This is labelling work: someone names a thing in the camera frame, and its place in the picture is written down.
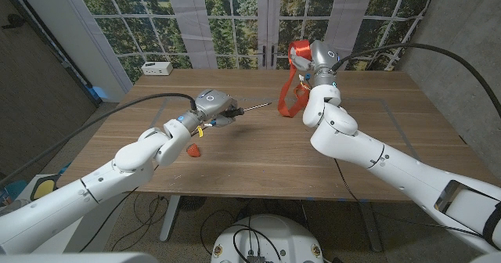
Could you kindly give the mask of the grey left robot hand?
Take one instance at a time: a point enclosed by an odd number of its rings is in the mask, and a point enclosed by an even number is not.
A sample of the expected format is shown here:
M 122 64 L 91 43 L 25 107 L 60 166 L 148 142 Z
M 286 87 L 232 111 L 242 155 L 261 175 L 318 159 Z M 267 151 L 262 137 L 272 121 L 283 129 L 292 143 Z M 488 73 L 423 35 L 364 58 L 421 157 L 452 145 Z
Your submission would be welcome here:
M 225 127 L 244 114 L 238 102 L 230 95 L 215 89 L 202 91 L 195 99 L 197 116 L 211 127 Z

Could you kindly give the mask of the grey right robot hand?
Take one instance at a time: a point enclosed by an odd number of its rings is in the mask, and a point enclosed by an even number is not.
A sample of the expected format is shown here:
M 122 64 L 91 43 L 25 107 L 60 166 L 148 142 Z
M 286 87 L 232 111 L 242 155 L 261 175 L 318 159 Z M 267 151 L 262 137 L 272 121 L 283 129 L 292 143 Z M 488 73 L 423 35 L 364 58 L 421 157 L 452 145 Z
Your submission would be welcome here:
M 290 63 L 300 71 L 317 73 L 333 73 L 333 66 L 340 57 L 334 49 L 324 41 L 294 41 L 289 48 Z

